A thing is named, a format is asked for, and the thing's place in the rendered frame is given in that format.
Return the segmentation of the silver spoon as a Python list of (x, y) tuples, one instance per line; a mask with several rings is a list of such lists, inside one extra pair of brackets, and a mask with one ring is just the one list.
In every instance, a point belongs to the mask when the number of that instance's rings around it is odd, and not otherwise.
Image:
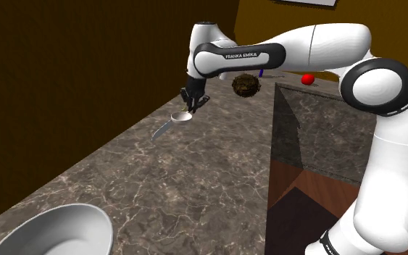
[(162, 134), (167, 132), (174, 124), (181, 125), (191, 121), (193, 115), (190, 112), (175, 112), (170, 115), (170, 119), (155, 131), (151, 141), (155, 141)]

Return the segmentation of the white bowl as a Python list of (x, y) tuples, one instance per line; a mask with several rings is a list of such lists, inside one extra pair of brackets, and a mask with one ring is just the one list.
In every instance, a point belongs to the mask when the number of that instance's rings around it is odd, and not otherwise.
[(110, 255), (113, 227), (91, 204), (66, 204), (44, 211), (0, 241), (0, 255)]

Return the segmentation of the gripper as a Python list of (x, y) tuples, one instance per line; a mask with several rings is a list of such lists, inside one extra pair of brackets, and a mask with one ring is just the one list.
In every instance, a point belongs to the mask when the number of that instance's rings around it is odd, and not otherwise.
[(206, 81), (206, 79), (198, 79), (188, 76), (186, 87), (180, 89), (180, 95), (183, 102), (186, 104), (186, 108), (184, 109), (186, 109), (187, 112), (191, 112), (193, 110), (193, 113), (195, 113), (198, 108), (204, 106), (208, 100), (210, 100), (208, 95), (204, 95)]

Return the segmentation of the dark brown spiky ball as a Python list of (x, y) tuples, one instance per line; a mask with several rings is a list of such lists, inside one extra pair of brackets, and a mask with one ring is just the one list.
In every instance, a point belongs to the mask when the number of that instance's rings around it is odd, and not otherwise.
[(233, 79), (232, 88), (236, 95), (248, 98), (259, 92), (261, 85), (257, 76), (244, 73)]

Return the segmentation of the white wall picture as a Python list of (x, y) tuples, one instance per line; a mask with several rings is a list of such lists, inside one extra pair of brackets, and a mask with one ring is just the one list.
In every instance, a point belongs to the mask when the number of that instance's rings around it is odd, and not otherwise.
[(338, 0), (280, 0), (298, 4), (310, 4), (313, 6), (334, 7)]

